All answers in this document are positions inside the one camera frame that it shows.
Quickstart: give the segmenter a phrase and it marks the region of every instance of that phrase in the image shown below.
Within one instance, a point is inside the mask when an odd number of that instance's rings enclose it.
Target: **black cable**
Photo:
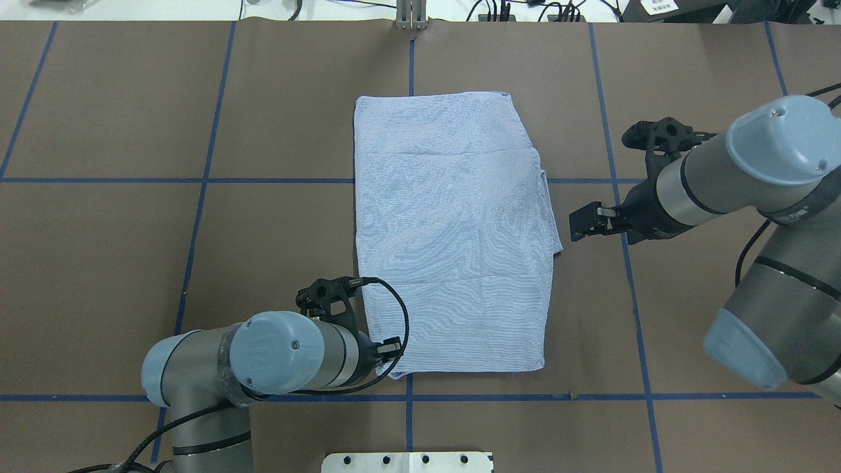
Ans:
[[[599,0],[600,2],[607,5],[608,8],[611,9],[614,15],[616,15],[616,19],[619,23],[622,22],[622,10],[620,9],[619,0],[616,0],[616,6],[614,7],[612,4],[608,3],[607,0]]]
[[[345,2],[345,3],[361,3],[363,5],[370,5],[372,7],[386,7],[397,9],[394,5],[387,5],[385,3],[368,2],[366,0],[330,0],[331,2]]]
[[[762,236],[765,230],[768,230],[768,226],[770,225],[771,221],[766,220],[765,223],[763,223],[762,226],[759,227],[756,233],[754,233],[754,235],[750,237],[750,240],[748,240],[748,244],[745,245],[744,249],[742,250],[742,254],[738,255],[738,262],[736,262],[736,287],[738,287],[739,283],[742,282],[742,266],[744,265],[744,259],[748,256],[750,248],[754,246],[756,241],[759,240],[759,237]]]
[[[837,83],[837,84],[835,84],[835,85],[831,85],[831,86],[829,86],[829,87],[819,88],[819,89],[818,89],[818,90],[816,90],[815,92],[810,92],[810,93],[807,93],[807,95],[808,95],[809,97],[817,97],[818,95],[823,95],[823,94],[825,94],[825,93],[827,93],[827,92],[832,92],[833,90],[836,90],[836,89],[839,89],[839,88],[841,88],[841,82],[839,82],[839,83]]]
[[[78,470],[70,471],[69,473],[93,473],[94,471],[108,471],[111,468],[111,464],[102,464],[102,465],[94,465],[88,466],[87,468],[80,468]],[[149,468],[146,465],[141,465],[140,463],[132,463],[131,470],[140,471],[141,473],[155,473],[152,468]]]
[[[829,109],[832,110],[835,107],[838,107],[839,104],[841,104],[841,95],[834,98],[833,101],[829,103]]]
[[[188,423],[193,419],[198,419],[199,417],[206,416],[213,412],[224,411],[225,409],[230,409],[233,406],[234,405],[230,402],[225,401],[222,404],[219,404],[218,406],[207,407],[202,409],[201,411],[196,411],[184,417],[179,417],[178,419],[157,429],[155,432],[150,433],[146,438],[143,439],[142,442],[140,442],[140,445],[137,446],[135,451],[131,452],[131,455],[129,455],[129,458],[123,463],[123,466],[120,467],[117,473],[128,473],[128,471],[131,468],[131,465],[135,463],[135,460],[137,460],[137,457],[139,457],[140,454],[143,453],[143,450],[145,450],[145,448],[148,447],[149,444],[154,442],[156,438],[162,436],[164,433],[173,430],[174,428],[178,427],[183,423]]]
[[[470,8],[470,13],[468,13],[468,19],[466,19],[464,21],[470,21],[470,17],[473,16],[473,12],[476,11],[476,7],[478,7],[481,2],[482,2],[482,0],[476,0],[476,3],[474,3],[473,7]],[[490,7],[488,7],[488,15],[490,16]]]
[[[301,8],[303,8],[303,7],[304,7],[304,0],[298,0],[298,4],[295,5],[295,13],[292,13],[292,16],[289,17],[289,19],[287,21],[295,20],[298,17],[298,15],[301,14]]]
[[[365,383],[364,385],[353,386],[352,388],[333,390],[333,391],[301,390],[301,391],[293,391],[293,393],[295,393],[295,394],[308,394],[308,395],[311,395],[311,396],[338,396],[338,395],[342,395],[342,394],[351,394],[351,393],[354,393],[354,392],[359,392],[359,391],[367,389],[367,388],[369,388],[373,385],[376,385],[378,382],[385,379],[385,377],[388,376],[389,373],[391,373],[391,370],[394,369],[395,366],[397,366],[397,362],[399,362],[400,359],[403,357],[403,352],[406,351],[406,345],[409,344],[409,311],[406,310],[406,304],[403,302],[403,299],[400,297],[400,295],[397,294],[397,291],[394,290],[394,288],[391,287],[389,285],[389,283],[383,281],[382,279],[380,279],[380,278],[362,278],[362,282],[364,284],[371,284],[371,283],[380,284],[385,289],[389,290],[391,295],[393,295],[394,298],[397,300],[398,304],[400,304],[400,309],[403,310],[403,323],[405,324],[405,330],[403,332],[403,343],[401,343],[401,345],[400,345],[400,351],[397,352],[397,354],[394,356],[394,359],[391,361],[391,365],[389,365],[389,367],[385,371],[383,371],[383,373],[381,375],[377,376],[373,380],[370,380],[369,382]]]
[[[538,23],[540,22],[540,20],[543,19],[543,15],[546,14],[546,10],[549,10],[551,7],[558,7],[558,16],[561,15],[561,12],[563,11],[563,5],[561,5],[559,2],[550,2],[546,5],[546,7],[543,7],[543,11],[540,12],[540,17],[537,18]]]

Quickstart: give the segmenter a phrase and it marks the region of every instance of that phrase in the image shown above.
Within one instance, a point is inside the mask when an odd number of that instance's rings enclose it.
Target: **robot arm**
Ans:
[[[402,343],[398,337],[372,343],[360,332],[350,298],[372,282],[391,291],[407,317],[403,301],[383,281],[346,276],[318,279],[301,290],[295,300],[301,314],[263,312],[244,323],[157,343],[146,355],[141,375],[150,401],[169,407],[172,418],[218,407],[172,430],[173,460],[159,471],[252,473],[251,425],[244,407],[289,392],[360,391],[388,375],[408,342],[408,318]],[[340,314],[331,312],[336,302],[344,304]],[[389,368],[365,385],[318,391],[355,385],[389,361]],[[133,460],[116,468],[131,471]]]
[[[833,314],[841,300],[841,119],[817,99],[791,96],[717,136],[667,118],[634,125],[622,141],[646,151],[648,178],[621,205],[594,202],[570,215],[573,240],[622,232],[631,244],[666,239],[755,207],[779,228],[704,349],[758,387],[790,379],[841,405],[841,319]]]

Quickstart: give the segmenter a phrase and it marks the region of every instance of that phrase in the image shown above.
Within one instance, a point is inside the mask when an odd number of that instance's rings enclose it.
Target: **striped fabric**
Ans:
[[[409,308],[391,376],[542,368],[561,242],[510,95],[361,97],[354,125],[359,273]],[[391,294],[363,295],[371,339],[402,336]]]

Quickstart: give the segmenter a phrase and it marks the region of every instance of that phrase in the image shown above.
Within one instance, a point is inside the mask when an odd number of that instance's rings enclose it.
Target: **towel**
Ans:
[[[359,273],[390,283],[409,310],[390,375],[542,368],[562,248],[510,95],[360,97],[354,128]],[[372,340],[402,336],[388,291],[370,285],[363,299]]]

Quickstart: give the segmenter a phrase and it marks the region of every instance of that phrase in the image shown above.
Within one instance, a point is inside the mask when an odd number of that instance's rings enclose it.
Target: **blue tape line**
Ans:
[[[120,394],[0,394],[1,402],[149,402],[142,395]]]
[[[353,184],[353,178],[208,178],[208,183]]]
[[[689,393],[653,393],[652,401],[719,401],[719,400],[768,400],[768,399],[820,399],[815,393],[803,392],[689,392]]]
[[[417,37],[409,41],[409,96],[415,96],[415,42]],[[415,391],[415,376],[411,373],[406,376],[406,451],[415,450],[414,421],[415,409],[413,394]]]
[[[4,183],[201,183],[201,178],[3,178]]]
[[[219,97],[216,99],[216,111],[213,118],[213,126],[210,129],[210,140],[208,143],[208,155],[204,161],[204,176],[202,177],[202,188],[198,193],[198,204],[196,205],[196,218],[193,221],[193,234],[190,236],[190,249],[187,254],[187,267],[184,270],[184,281],[181,284],[181,297],[178,301],[178,315],[175,320],[174,334],[181,333],[184,323],[184,309],[187,306],[187,287],[190,284],[190,277],[193,275],[193,259],[196,254],[196,240],[198,239],[198,226],[202,220],[204,211],[204,198],[207,195],[210,166],[213,161],[213,150],[216,142],[216,131],[219,129],[219,116],[222,113],[222,100],[225,97],[225,81],[228,77],[228,65],[230,64],[230,53],[234,47],[234,34],[236,33],[236,21],[230,22],[228,34],[228,49],[225,52],[225,65],[222,67],[222,78],[219,84]]]
[[[167,409],[165,407],[161,407],[160,411],[158,412],[158,422],[157,428],[160,429],[163,427],[163,423],[167,420]],[[151,455],[151,462],[157,463],[158,455],[161,454],[161,436],[155,439],[155,443],[152,444],[152,455]]]
[[[409,373],[406,376],[406,451],[415,451],[415,376]]]
[[[24,100],[24,106],[20,108],[20,115],[18,115],[18,123],[14,126],[14,131],[12,132],[12,137],[9,139],[8,147],[6,148],[6,155],[3,157],[3,164],[0,164],[0,178],[3,178],[3,175],[6,173],[6,168],[8,167],[8,162],[12,159],[12,151],[14,151],[14,143],[18,140],[18,133],[20,133],[20,127],[24,124],[24,116],[26,116],[26,110],[29,109],[29,102],[32,100],[32,95],[35,93],[35,86],[38,84],[38,79],[41,77],[41,71],[44,70],[44,63],[47,60],[47,54],[50,52],[50,46],[52,46],[52,40],[56,37],[56,30],[58,29],[58,22],[53,22],[53,27],[50,30],[50,35],[47,36],[47,43],[44,45],[44,52],[41,53],[41,59],[38,61],[38,66],[35,68],[35,74],[32,76],[32,83],[29,85],[29,91],[26,93],[26,99]]]
[[[210,183],[210,184],[353,184],[353,178],[0,178],[4,183]],[[638,184],[635,178],[558,178],[550,184]]]
[[[607,106],[605,104],[605,92],[601,82],[601,70],[599,68],[599,53],[595,42],[595,29],[593,24],[587,24],[590,30],[590,49],[593,53],[593,68],[595,69],[595,85],[599,94],[599,107],[601,109],[601,125],[605,133],[605,144],[607,147],[607,162],[611,169],[611,179],[613,180],[613,199],[616,205],[621,203],[619,195],[619,183],[616,175],[616,162],[613,157],[613,145],[611,144],[611,130],[607,121]],[[651,431],[651,445],[654,454],[654,467],[658,473],[663,473],[663,460],[660,455],[660,441],[657,433],[657,418],[654,416],[654,403],[651,401],[651,383],[648,379],[648,362],[645,356],[645,342],[643,341],[643,325],[639,318],[639,306],[637,304],[637,289],[633,280],[633,269],[631,266],[631,254],[628,251],[627,236],[622,235],[622,253],[625,259],[625,273],[628,284],[631,290],[631,299],[633,303],[634,323],[637,326],[637,352],[639,353],[639,364],[643,374],[643,389],[647,397],[646,408],[648,410],[648,426]]]
[[[643,179],[619,179],[619,178],[560,178],[560,179],[546,179],[550,184],[639,184]]]
[[[783,95],[788,95],[788,88],[785,86],[783,71],[780,69],[780,60],[777,58],[777,48],[774,46],[774,36],[771,34],[771,24],[765,20],[765,36],[768,38],[768,47],[771,49],[771,59],[774,61],[774,69],[777,71],[777,80],[780,81],[780,90]]]
[[[269,402],[405,402],[402,394],[347,394],[344,396],[301,396],[284,394],[271,396]]]
[[[269,397],[268,402],[406,402],[402,394],[351,394],[346,396],[283,395]],[[820,399],[808,391],[757,392],[679,392],[627,394],[413,394],[413,402],[564,402],[564,401],[731,401],[774,399]],[[108,394],[0,394],[0,402],[143,402],[141,395]]]
[[[417,38],[412,38],[409,41],[409,97],[415,96],[415,41]]]

